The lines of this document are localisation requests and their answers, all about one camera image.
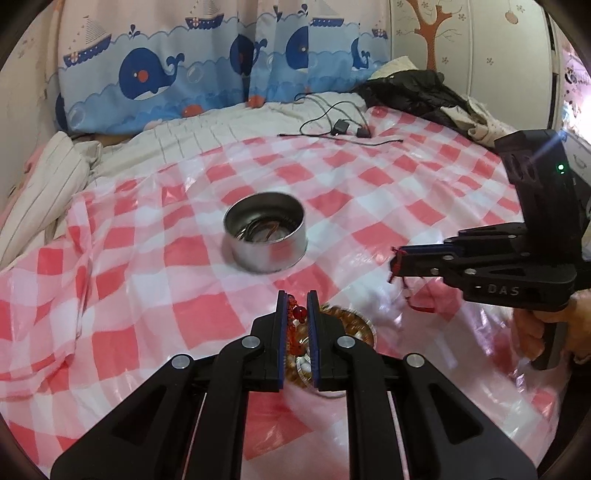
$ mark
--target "white wardrobe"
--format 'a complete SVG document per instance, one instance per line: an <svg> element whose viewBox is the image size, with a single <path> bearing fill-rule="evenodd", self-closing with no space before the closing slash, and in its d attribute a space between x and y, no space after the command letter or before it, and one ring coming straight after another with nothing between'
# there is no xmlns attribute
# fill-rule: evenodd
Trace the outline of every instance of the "white wardrobe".
<svg viewBox="0 0 591 480"><path fill-rule="evenodd" d="M392 55L518 129L560 128L564 65L556 24L534 0L392 0Z"/></svg>

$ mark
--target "screw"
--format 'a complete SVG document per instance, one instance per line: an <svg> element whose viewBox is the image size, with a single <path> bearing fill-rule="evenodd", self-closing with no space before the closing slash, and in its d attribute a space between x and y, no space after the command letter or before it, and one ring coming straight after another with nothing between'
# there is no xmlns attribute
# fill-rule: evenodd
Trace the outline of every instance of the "screw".
<svg viewBox="0 0 591 480"><path fill-rule="evenodd" d="M411 353L407 357L407 363L414 368L421 368L425 364L425 359L418 353Z"/></svg>
<svg viewBox="0 0 591 480"><path fill-rule="evenodd" d="M261 340L259 337L255 337L254 335L249 335L242 339L242 346L244 348L256 348L261 344Z"/></svg>
<svg viewBox="0 0 591 480"><path fill-rule="evenodd" d="M336 343L342 348L353 348L355 346L355 339L349 335L343 335L337 338Z"/></svg>
<svg viewBox="0 0 591 480"><path fill-rule="evenodd" d="M182 370L183 368L187 368L191 364L191 359L187 355L177 355L173 358L171 362L173 368L177 370Z"/></svg>

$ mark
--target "plastic tablecloth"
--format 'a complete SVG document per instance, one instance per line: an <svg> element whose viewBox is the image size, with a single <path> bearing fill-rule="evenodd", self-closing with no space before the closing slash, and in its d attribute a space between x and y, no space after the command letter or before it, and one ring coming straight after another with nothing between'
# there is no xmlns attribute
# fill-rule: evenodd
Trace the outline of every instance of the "plastic tablecloth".
<svg viewBox="0 0 591 480"><path fill-rule="evenodd" d="M66 236L0 274L0 411L36 464L48 472L173 355L212 355L247 334L274 311L279 289L300 302L315 289L361 312L380 352L425 354L541 460L566 368L534 372L520 361L504 309L464 303L432 280L437 313L421 313L387 283L392 246L520 219L499 158L407 114L376 107L368 118L366 145L258 138L82 192ZM395 138L404 142L375 145ZM269 190L302 201L309 246L289 270L254 275L233 261L222 219ZM427 290L416 288L420 299ZM347 442L344 399L289 384L255 393L242 477L345 479Z"/></svg>

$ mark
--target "wall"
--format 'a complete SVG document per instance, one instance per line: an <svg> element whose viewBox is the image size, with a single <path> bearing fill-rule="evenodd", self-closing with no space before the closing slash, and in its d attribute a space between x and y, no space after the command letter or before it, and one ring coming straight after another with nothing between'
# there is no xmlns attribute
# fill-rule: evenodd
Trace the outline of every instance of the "wall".
<svg viewBox="0 0 591 480"><path fill-rule="evenodd" d="M534 0L392 1L395 56L444 73L518 129L547 128L559 55Z"/></svg>
<svg viewBox="0 0 591 480"><path fill-rule="evenodd" d="M47 44L53 7L36 19L0 72L0 208L38 145L55 133L45 102Z"/></svg>

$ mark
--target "finger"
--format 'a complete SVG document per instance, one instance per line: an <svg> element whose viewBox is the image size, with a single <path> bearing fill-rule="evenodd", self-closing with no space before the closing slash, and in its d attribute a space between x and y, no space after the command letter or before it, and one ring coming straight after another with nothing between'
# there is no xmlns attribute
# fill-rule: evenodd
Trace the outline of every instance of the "finger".
<svg viewBox="0 0 591 480"><path fill-rule="evenodd" d="M544 322L537 319L531 312L515 309L513 320L519 332L523 332L534 338L542 338L544 335Z"/></svg>
<svg viewBox="0 0 591 480"><path fill-rule="evenodd" d="M535 360L544 351L544 342L539 338L525 334L518 334L519 348L521 352L530 360Z"/></svg>
<svg viewBox="0 0 591 480"><path fill-rule="evenodd" d="M577 307L576 299L570 299L564 310L559 312L534 312L536 318L544 323L568 322Z"/></svg>

